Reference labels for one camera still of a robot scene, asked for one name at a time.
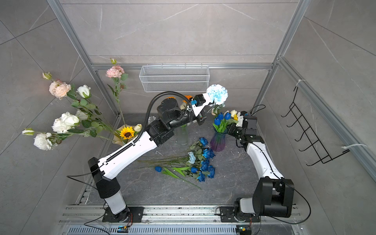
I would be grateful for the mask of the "blue tulip from purple vase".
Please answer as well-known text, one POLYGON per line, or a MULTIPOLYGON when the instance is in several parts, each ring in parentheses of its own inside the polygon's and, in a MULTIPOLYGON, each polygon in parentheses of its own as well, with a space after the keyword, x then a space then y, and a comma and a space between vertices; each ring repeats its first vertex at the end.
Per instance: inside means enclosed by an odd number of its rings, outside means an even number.
POLYGON ((224 119, 225 119, 225 120, 229 120, 229 119, 231 119, 231 113, 226 113, 226 114, 224 115, 224 119))

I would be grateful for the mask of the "blue rose picked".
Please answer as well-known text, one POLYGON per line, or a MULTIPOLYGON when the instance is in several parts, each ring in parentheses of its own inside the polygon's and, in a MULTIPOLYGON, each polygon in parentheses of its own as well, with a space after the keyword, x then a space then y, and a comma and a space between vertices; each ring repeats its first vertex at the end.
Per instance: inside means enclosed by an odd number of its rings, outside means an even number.
MULTIPOLYGON (((188 152, 192 151, 195 156, 196 156, 196 161, 197 160, 205 160, 205 159, 211 159, 215 156, 215 153, 212 149, 206 148, 206 149, 196 149, 196 150, 188 150, 188 152)), ((163 158, 163 159, 145 159, 146 161, 166 161, 168 158, 163 158)))
POLYGON ((209 144, 208 140, 204 137, 201 137, 194 144, 190 146, 190 150, 206 149, 208 144, 209 144))
POLYGON ((141 162, 143 164, 146 164, 147 166, 156 167, 159 166, 161 168, 178 168, 181 171, 192 171, 192 168, 195 168, 197 170, 204 170, 206 171, 208 166, 210 165, 208 161, 196 161, 195 163, 190 163, 186 159, 177 159, 177 160, 171 160, 171 161, 146 161, 146 160, 138 160, 138 162, 141 162))

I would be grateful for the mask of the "light blue carnation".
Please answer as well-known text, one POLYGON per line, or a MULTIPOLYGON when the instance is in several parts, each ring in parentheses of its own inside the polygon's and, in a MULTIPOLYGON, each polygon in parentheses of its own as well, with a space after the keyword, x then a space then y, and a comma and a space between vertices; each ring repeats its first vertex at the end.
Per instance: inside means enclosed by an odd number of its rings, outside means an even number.
POLYGON ((217 117, 220 113, 220 109, 225 106, 225 101, 228 98, 228 91, 225 87, 219 84, 213 84, 207 88, 207 94, 214 103, 211 113, 213 116, 217 117))

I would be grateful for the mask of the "light blue carnation vase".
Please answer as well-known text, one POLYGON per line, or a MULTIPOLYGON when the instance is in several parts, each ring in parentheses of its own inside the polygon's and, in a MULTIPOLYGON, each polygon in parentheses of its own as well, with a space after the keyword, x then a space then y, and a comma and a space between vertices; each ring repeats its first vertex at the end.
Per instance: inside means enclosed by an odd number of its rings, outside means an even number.
POLYGON ((165 161, 165 163, 168 163, 168 164, 181 164, 181 165, 186 165, 186 164, 192 165, 195 162, 196 162, 196 156, 192 151, 186 153, 183 156, 176 156, 176 157, 168 158, 165 161))

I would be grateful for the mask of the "blue tulip pile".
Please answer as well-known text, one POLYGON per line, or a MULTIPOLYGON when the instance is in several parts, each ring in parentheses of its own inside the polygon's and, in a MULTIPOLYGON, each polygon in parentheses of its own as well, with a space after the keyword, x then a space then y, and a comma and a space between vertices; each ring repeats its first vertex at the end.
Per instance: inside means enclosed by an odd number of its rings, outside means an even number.
POLYGON ((185 174, 186 172, 191 172, 191 173, 197 173, 198 169, 195 167, 174 167, 175 171, 181 172, 181 174, 185 174))

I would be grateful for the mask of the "yellow wavy glass vase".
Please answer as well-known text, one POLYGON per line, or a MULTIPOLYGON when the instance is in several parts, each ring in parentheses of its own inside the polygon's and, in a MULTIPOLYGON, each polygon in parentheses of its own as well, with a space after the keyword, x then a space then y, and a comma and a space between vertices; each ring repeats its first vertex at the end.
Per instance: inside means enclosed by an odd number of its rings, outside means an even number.
POLYGON ((120 146, 124 146, 125 144, 127 144, 128 142, 130 142, 131 140, 133 140, 133 139, 135 139, 137 136, 138 136, 138 134, 139 134, 139 132, 135 132, 135 136, 134 136, 134 138, 132 138, 132 139, 130 139, 130 140, 122 140, 121 138, 120 138, 120 130, 123 128, 123 127, 127 127, 127 126, 129 126, 130 127, 130 125, 123 125, 123 126, 121 126, 120 128, 118 128, 117 130, 116 130, 116 132, 117 132, 117 135, 115 135, 114 137, 113 137, 113 141, 112 141, 112 143, 114 143, 114 144, 116 144, 116 145, 120 145, 120 146))

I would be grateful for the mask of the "blue rose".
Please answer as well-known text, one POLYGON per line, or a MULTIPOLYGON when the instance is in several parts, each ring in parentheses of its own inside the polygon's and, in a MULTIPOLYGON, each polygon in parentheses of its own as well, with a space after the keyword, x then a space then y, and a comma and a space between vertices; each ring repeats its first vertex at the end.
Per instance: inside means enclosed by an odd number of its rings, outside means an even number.
POLYGON ((212 179, 214 178, 214 176, 215 176, 215 168, 212 165, 210 165, 208 166, 207 177, 212 179))
POLYGON ((174 174, 176 174, 177 176, 179 176, 181 178, 192 177, 195 180, 197 180, 198 182, 204 182, 205 179, 206 179, 206 175, 199 169, 198 169, 197 173, 186 172, 185 174, 181 174, 181 172, 175 171, 174 167, 172 169, 169 169, 169 170, 172 171, 174 174))

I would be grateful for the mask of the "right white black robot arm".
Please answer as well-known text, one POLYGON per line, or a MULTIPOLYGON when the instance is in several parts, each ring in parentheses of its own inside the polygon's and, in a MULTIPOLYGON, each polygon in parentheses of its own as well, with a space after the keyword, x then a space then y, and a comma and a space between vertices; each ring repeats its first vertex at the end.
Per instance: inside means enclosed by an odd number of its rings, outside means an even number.
POLYGON ((234 123, 228 127, 228 134, 239 140, 251 157, 259 177, 253 196, 238 198, 234 202, 235 219, 245 221, 253 216, 289 218, 294 197, 293 182, 277 170, 262 137, 251 132, 251 129, 234 123))

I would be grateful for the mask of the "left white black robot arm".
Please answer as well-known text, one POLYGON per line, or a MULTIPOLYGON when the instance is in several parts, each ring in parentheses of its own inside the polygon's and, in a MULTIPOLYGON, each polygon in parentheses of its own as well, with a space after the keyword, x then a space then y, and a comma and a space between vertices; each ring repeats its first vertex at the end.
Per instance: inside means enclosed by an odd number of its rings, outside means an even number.
POLYGON ((186 102, 185 109, 180 108, 176 99, 164 99, 157 107, 158 119, 148 123, 135 139, 106 157, 93 157, 88 161, 100 198, 108 205, 105 221, 120 222, 128 218, 129 209, 117 175, 139 157, 169 140, 175 128, 193 120, 202 122, 202 110, 212 103, 208 94, 196 95, 186 102))

